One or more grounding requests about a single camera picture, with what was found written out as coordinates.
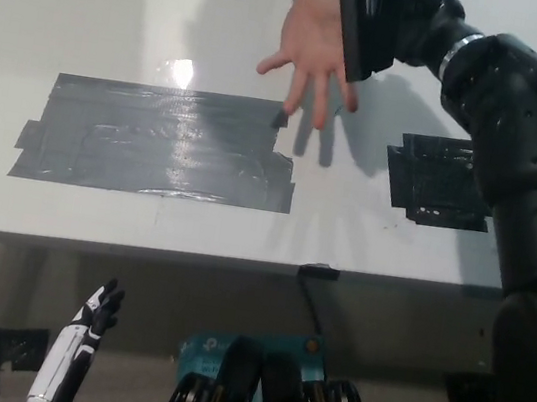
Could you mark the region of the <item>person bare hand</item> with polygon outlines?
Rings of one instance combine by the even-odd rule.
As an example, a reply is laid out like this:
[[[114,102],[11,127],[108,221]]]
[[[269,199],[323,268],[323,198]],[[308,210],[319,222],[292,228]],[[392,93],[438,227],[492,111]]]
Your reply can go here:
[[[257,65],[264,75],[287,64],[294,67],[283,109],[294,114],[309,86],[313,87],[312,126],[321,130],[328,118],[329,84],[335,78],[347,110],[357,110],[358,96],[348,83],[344,63],[340,0],[292,0],[280,46]]]

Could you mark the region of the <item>robot right hand white black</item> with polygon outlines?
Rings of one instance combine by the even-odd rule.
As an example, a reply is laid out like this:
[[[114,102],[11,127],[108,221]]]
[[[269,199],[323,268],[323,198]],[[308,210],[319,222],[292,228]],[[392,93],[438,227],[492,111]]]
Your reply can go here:
[[[453,46],[479,33],[459,0],[340,0],[346,77],[366,80],[397,61],[442,78]]]

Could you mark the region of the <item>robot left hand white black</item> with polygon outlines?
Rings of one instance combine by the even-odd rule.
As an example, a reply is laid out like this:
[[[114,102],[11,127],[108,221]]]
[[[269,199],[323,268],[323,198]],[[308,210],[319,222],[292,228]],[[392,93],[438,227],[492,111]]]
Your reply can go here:
[[[117,324],[116,315],[124,298],[125,292],[118,288],[117,279],[109,280],[84,302],[71,324],[86,327],[91,336],[100,338]]]

